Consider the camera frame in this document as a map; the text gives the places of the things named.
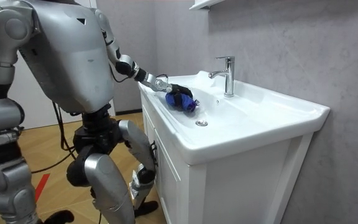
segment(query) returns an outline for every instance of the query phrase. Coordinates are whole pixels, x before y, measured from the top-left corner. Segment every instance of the wire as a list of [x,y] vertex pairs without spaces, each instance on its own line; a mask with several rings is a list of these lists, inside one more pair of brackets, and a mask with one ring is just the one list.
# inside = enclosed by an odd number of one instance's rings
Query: wire
[[56,105],[55,102],[52,102],[53,105],[53,110],[55,110],[55,115],[56,115],[56,119],[57,119],[57,123],[59,126],[59,130],[60,130],[60,148],[63,149],[64,151],[69,151],[69,156],[71,156],[74,160],[76,159],[73,152],[71,152],[70,150],[74,149],[74,146],[69,146],[66,136],[65,136],[65,127],[63,124],[63,117],[62,117],[62,111],[60,109],[59,106]]
[[55,163],[54,165],[48,166],[48,167],[43,168],[43,169],[40,169],[40,170],[33,171],[33,172],[31,172],[31,173],[32,173],[32,174],[38,174],[39,172],[43,172],[43,171],[52,169],[52,168],[54,168],[55,166],[61,164],[63,161],[65,161],[69,156],[74,156],[74,155],[73,155],[73,152],[74,152],[74,150],[70,151],[70,153],[69,153],[67,156],[65,156],[63,159],[61,159],[59,162]]
[[168,79],[168,75],[167,75],[167,74],[157,75],[157,76],[156,76],[156,78],[161,77],[161,76],[163,76],[163,77],[165,77],[165,78],[167,78],[167,79]]
[[102,213],[100,212],[100,213],[99,213],[99,222],[98,222],[99,224],[100,224],[100,221],[101,221],[101,220],[102,220]]
[[123,80],[118,81],[117,78],[114,76],[114,72],[112,72],[111,65],[109,65],[109,66],[110,66],[110,72],[111,72],[112,78],[113,78],[116,82],[122,83],[123,81],[125,81],[125,80],[127,80],[127,79],[129,78],[129,77],[126,77],[126,78],[124,78]]

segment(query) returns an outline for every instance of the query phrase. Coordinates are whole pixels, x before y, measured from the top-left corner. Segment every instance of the blue towel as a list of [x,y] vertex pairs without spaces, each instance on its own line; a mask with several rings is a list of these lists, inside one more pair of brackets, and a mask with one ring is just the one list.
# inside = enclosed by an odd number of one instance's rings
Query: blue towel
[[[181,105],[179,105],[179,107],[183,108],[183,110],[186,112],[193,112],[194,109],[196,108],[196,103],[194,102],[194,100],[186,94],[182,94],[182,93],[176,93],[176,94],[181,95]],[[176,106],[175,98],[172,93],[167,93],[165,95],[165,99],[169,105]]]

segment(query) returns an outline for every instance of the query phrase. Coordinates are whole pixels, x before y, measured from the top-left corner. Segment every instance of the faucet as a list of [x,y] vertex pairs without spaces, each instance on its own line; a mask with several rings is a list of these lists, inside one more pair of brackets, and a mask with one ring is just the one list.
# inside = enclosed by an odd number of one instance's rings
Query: faucet
[[234,96],[234,56],[226,57],[217,57],[216,59],[224,58],[226,63],[226,69],[216,72],[211,72],[208,74],[209,78],[215,78],[217,75],[222,75],[226,77],[226,88],[224,91],[224,96],[232,97]]

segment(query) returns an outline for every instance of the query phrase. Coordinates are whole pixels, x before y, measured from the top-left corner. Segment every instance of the silver robot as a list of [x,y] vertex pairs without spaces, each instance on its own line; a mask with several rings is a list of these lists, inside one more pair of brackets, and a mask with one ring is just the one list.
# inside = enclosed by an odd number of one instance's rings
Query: silver robot
[[[108,113],[113,98],[110,63],[154,91],[190,96],[191,91],[156,79],[121,54],[108,18],[99,9],[74,0],[0,0],[1,218],[6,223],[43,223],[35,212],[31,172],[17,143],[15,127],[23,122],[24,111],[7,97],[17,51],[48,98],[64,111],[82,115],[83,125],[73,139],[78,157],[68,166],[68,181],[75,187],[91,187],[93,205],[109,223],[133,224],[135,216],[155,210],[156,202],[145,202],[156,174],[153,147],[134,123],[116,121]],[[109,157],[120,142],[141,163],[130,184],[134,205]],[[72,221],[72,214],[63,211],[45,223]]]

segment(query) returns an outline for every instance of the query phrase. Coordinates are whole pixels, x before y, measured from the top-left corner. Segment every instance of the gray wall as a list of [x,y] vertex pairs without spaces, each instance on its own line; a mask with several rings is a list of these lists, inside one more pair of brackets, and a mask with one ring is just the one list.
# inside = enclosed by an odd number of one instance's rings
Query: gray wall
[[[97,0],[98,8],[109,18],[122,54],[132,57],[144,70],[155,73],[156,38],[152,1]],[[114,70],[118,80],[125,76]],[[140,91],[134,80],[114,84],[114,107],[117,111],[140,109]]]
[[358,1],[227,0],[210,12],[157,1],[158,72],[236,56],[236,79],[331,107],[282,223],[358,224]]

